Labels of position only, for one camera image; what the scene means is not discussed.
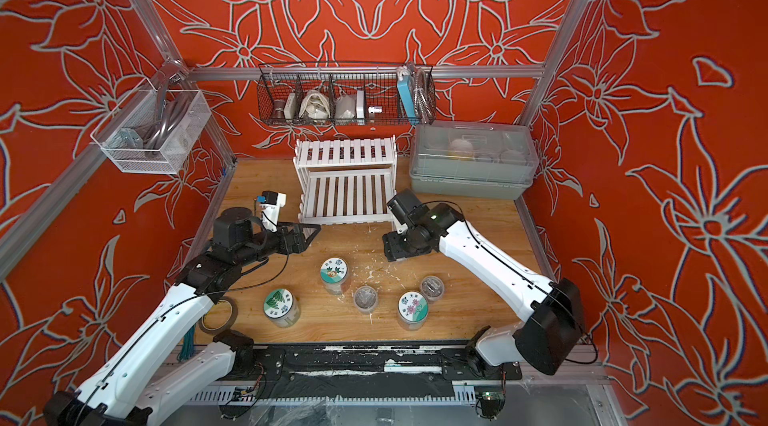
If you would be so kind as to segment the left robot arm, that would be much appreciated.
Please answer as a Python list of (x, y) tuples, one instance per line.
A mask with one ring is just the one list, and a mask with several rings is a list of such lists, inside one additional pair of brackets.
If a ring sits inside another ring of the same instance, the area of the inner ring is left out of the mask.
[(255, 366), (254, 342), (226, 329), (201, 353), (160, 380), (153, 377), (189, 330), (243, 276), (273, 254), (304, 252), (320, 225), (279, 220), (267, 206), (261, 216), (245, 207), (226, 209), (212, 238), (175, 278), (165, 297), (128, 341), (75, 391), (46, 403), (48, 425), (160, 425), (194, 395), (231, 372)]

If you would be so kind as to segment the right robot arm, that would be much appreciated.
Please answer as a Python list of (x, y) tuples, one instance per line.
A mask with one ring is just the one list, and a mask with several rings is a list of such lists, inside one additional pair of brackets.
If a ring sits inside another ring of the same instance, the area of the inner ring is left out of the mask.
[(552, 376), (564, 363), (597, 362), (599, 349), (587, 332), (575, 283), (554, 281), (524, 266), (485, 238), (455, 202), (423, 202), (406, 189), (388, 200), (387, 208), (396, 223), (396, 230), (382, 236), (388, 261), (440, 253), (490, 287), (518, 318), (472, 337), (465, 357), (473, 373), (522, 361)]

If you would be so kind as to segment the white slatted wooden shelf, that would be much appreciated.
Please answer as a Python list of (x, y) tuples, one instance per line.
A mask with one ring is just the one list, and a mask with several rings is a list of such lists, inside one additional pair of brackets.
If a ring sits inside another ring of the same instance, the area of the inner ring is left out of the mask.
[(302, 189), (298, 218), (320, 225), (389, 223), (396, 194), (395, 138), (300, 141), (294, 167)]

